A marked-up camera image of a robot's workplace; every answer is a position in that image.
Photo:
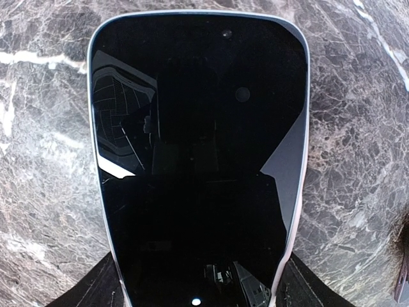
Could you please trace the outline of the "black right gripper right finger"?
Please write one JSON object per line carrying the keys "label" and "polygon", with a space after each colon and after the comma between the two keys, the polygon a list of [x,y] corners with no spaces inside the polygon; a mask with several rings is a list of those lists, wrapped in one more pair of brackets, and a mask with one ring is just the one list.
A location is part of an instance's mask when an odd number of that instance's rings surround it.
{"label": "black right gripper right finger", "polygon": [[353,304],[326,286],[296,254],[292,254],[277,289],[275,306],[353,307]]}

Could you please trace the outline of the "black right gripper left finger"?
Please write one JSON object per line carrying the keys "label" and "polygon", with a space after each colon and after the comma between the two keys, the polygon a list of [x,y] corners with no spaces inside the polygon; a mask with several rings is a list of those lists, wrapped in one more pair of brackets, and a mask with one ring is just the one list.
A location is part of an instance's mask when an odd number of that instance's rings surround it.
{"label": "black right gripper left finger", "polygon": [[46,307],[123,307],[125,300],[116,266],[106,254],[74,287]]}

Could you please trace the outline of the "black phone case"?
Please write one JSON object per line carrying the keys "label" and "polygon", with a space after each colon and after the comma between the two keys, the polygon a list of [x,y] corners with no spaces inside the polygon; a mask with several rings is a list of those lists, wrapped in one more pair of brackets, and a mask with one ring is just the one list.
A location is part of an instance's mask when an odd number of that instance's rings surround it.
{"label": "black phone case", "polygon": [[399,277],[394,291],[394,299],[401,304],[408,300],[408,251],[404,252]]}

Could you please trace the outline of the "white phone dark screen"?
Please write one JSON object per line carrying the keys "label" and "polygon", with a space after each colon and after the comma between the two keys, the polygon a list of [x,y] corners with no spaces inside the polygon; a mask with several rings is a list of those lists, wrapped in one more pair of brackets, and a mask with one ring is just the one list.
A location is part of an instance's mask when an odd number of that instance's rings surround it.
{"label": "white phone dark screen", "polygon": [[127,306],[274,306],[302,208],[309,46],[292,22],[159,10],[103,22],[88,101]]}

